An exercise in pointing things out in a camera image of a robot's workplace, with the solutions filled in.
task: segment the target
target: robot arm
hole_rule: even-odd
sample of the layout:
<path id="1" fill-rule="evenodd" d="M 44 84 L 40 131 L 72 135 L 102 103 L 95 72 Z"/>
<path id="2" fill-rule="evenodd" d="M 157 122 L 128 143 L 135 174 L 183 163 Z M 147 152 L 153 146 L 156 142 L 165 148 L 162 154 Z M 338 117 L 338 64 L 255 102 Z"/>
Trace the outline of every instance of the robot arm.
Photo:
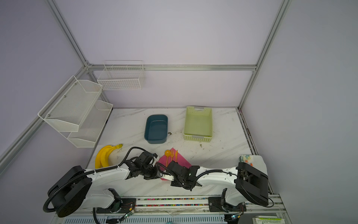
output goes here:
<path id="1" fill-rule="evenodd" d="M 157 160 L 156 154 L 144 150 L 134 161 L 123 160 L 112 167 L 84 170 L 75 166 L 48 191 L 49 199 L 43 209 L 45 212 L 56 211 L 59 217 L 65 217 L 79 208 L 111 208 L 121 199 L 106 184 L 138 175 L 144 176 L 145 180 L 165 178 L 172 181 L 171 186 L 187 190 L 195 186 L 223 185 L 228 189 L 224 191 L 226 203 L 232 206 L 247 200 L 254 204 L 268 205 L 267 175 L 246 163 L 239 163 L 237 167 L 228 169 L 209 169 L 200 166 L 186 168 L 174 161 L 165 167 L 156 163 Z M 53 209 L 48 208 L 50 201 Z"/>

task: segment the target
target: pink napkin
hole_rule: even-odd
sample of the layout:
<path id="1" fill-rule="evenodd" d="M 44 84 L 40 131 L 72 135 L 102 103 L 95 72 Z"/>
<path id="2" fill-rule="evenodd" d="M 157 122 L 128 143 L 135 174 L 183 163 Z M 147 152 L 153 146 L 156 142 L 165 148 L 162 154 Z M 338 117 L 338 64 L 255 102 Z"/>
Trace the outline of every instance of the pink napkin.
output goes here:
<path id="1" fill-rule="evenodd" d="M 174 149 L 174 157 L 173 157 L 173 161 L 175 161 L 175 152 L 176 150 Z M 159 160 L 158 160 L 159 163 L 163 164 L 163 165 L 166 165 L 166 156 L 163 155 Z M 169 156 L 168 157 L 168 164 L 171 162 L 171 157 Z M 182 155 L 180 155 L 180 153 L 178 153 L 178 160 L 177 160 L 178 164 L 181 165 L 181 166 L 185 166 L 186 168 L 190 168 L 192 165 L 186 160 L 184 159 L 184 157 Z"/>

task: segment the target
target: wire rack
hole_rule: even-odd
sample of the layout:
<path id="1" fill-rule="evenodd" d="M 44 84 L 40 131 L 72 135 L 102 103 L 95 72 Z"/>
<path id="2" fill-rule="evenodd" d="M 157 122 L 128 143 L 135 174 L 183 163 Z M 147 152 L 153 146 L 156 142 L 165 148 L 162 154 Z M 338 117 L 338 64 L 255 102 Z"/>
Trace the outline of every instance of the wire rack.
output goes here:
<path id="1" fill-rule="evenodd" d="M 104 90 L 142 89 L 145 72 L 143 61 L 103 61 L 105 66 L 98 78 Z"/>
<path id="2" fill-rule="evenodd" d="M 78 132 L 71 132 L 66 138 L 77 148 L 93 148 L 112 107 L 113 104 L 97 100 Z"/>
<path id="3" fill-rule="evenodd" d="M 102 92 L 102 85 L 75 79 L 72 86 L 43 117 L 58 132 L 77 132 Z"/>

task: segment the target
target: orange spoon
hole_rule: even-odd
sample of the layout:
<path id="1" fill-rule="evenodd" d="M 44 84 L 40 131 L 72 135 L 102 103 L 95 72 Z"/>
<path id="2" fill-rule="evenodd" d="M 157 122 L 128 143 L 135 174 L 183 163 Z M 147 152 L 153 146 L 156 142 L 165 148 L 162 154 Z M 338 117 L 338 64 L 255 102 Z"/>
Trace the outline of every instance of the orange spoon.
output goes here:
<path id="1" fill-rule="evenodd" d="M 171 155 L 170 150 L 165 150 L 164 155 L 166 156 L 166 167 L 168 166 L 168 158 Z"/>

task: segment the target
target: blue plastic tray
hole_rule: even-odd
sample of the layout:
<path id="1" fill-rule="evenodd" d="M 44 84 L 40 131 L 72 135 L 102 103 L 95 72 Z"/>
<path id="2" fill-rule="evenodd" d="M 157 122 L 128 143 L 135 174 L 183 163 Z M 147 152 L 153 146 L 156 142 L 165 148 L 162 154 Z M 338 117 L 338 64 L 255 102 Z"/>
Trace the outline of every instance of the blue plastic tray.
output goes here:
<path id="1" fill-rule="evenodd" d="M 144 138 L 150 144 L 162 144 L 168 136 L 168 117 L 164 114 L 150 115 L 145 125 Z"/>

